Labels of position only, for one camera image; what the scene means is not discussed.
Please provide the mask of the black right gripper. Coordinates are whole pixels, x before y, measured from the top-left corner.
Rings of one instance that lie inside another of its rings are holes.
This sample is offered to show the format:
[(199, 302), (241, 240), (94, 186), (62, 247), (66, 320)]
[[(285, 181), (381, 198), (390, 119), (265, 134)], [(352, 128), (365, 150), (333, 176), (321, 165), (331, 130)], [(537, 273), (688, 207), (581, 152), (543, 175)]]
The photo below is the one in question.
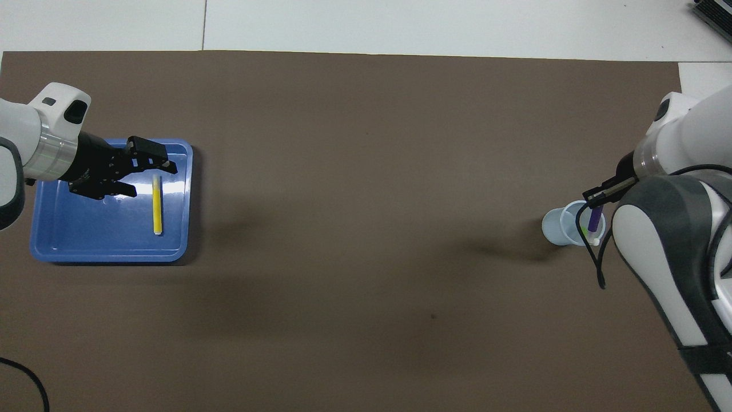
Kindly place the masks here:
[(582, 196), (589, 208), (599, 208), (607, 203), (617, 203), (627, 191), (638, 182), (634, 168), (634, 151), (626, 154), (615, 167), (615, 177), (600, 186), (583, 191)]

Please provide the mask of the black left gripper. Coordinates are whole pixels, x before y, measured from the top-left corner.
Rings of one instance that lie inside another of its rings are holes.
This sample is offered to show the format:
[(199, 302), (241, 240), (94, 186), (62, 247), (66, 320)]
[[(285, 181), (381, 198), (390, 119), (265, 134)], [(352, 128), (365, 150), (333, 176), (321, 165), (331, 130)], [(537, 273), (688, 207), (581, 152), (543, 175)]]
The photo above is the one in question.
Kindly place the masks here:
[(135, 186), (120, 179), (149, 170), (177, 174), (177, 166), (168, 158), (164, 144), (131, 136), (124, 148), (114, 148), (102, 138), (81, 132), (75, 157), (67, 170), (68, 189), (74, 195), (90, 199), (136, 197)]

